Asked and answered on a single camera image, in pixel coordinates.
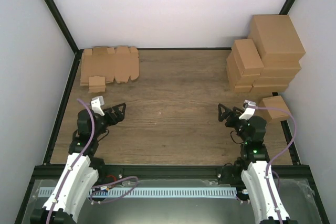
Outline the stack of cardboard blanks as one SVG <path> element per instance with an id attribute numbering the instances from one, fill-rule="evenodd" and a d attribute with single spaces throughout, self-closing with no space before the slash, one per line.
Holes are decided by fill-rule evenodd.
<path id="1" fill-rule="evenodd" d="M 86 48 L 81 57 L 80 85 L 89 86 L 89 77 L 103 76 L 107 83 L 127 83 L 139 77 L 139 51 L 135 46 Z"/>

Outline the cardboard box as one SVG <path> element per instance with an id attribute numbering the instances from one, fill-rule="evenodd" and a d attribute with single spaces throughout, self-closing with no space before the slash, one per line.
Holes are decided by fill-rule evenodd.
<path id="1" fill-rule="evenodd" d="M 103 76 L 89 77 L 89 93 L 105 92 L 106 79 Z"/>

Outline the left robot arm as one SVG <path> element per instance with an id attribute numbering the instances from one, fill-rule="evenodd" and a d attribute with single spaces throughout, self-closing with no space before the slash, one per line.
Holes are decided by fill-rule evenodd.
<path id="1" fill-rule="evenodd" d="M 124 120 L 126 104 L 106 109 L 101 105 L 95 99 L 78 113 L 65 168 L 42 208 L 31 213 L 30 223 L 77 223 L 90 189 L 106 180 L 104 160 L 95 157 L 99 136 Z"/>

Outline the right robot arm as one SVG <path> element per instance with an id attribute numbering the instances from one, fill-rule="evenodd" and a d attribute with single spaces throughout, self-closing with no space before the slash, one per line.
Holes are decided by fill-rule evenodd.
<path id="1" fill-rule="evenodd" d="M 235 181 L 245 185 L 255 223 L 297 223 L 285 209 L 274 182 L 272 160 L 264 144 L 267 122 L 255 115 L 258 108 L 248 100 L 242 109 L 218 105 L 218 120 L 225 122 L 242 140 L 232 175 Z"/>

